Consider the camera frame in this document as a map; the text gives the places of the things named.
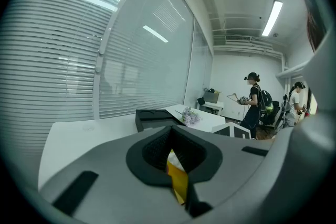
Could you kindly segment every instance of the black shirt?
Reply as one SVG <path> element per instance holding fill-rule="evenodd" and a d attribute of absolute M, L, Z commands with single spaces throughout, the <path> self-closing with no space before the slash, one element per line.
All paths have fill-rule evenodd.
<path fill-rule="evenodd" d="M 261 88 L 260 86 L 256 83 L 252 86 L 251 91 L 250 91 L 250 99 L 252 100 L 252 95 L 256 95 L 258 98 L 258 105 L 251 105 L 250 109 L 260 109 L 261 108 L 261 101 L 262 101 L 262 97 L 261 97 Z"/>

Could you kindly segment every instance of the purple flowers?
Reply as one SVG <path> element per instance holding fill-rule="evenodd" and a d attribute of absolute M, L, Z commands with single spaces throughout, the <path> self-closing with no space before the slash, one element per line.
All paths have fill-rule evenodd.
<path fill-rule="evenodd" d="M 185 108 L 182 112 L 182 122 L 187 126 L 196 124 L 200 120 L 201 117 L 196 112 L 192 111 L 191 108 Z"/>

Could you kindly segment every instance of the yellow object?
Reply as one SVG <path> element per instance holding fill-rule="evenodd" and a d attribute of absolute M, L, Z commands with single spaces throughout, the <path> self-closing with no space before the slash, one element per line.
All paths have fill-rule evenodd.
<path fill-rule="evenodd" d="M 180 169 L 176 168 L 170 162 L 167 161 L 168 174 L 173 178 L 173 188 L 178 202 L 181 204 L 185 203 L 187 197 L 188 188 L 188 174 Z"/>

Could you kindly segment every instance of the white desk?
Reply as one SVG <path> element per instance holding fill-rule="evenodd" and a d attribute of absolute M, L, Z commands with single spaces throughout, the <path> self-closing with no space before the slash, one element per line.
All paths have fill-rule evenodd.
<path fill-rule="evenodd" d="M 173 105 L 166 109 L 177 119 L 175 110 L 182 113 L 184 105 Z M 191 128 L 205 132 L 217 132 L 225 125 L 225 118 L 204 111 L 196 111 L 202 120 Z M 137 133 L 135 114 L 101 120 L 56 122 L 52 125 L 41 157 L 38 189 L 57 172 L 72 163 L 90 149 L 128 135 Z"/>
<path fill-rule="evenodd" d="M 222 114 L 223 108 L 224 108 L 224 103 L 223 102 L 217 102 L 215 103 L 209 103 L 205 102 L 205 104 L 202 104 L 202 106 L 206 106 L 207 108 L 212 108 L 212 109 L 218 109 L 218 116 Z"/>

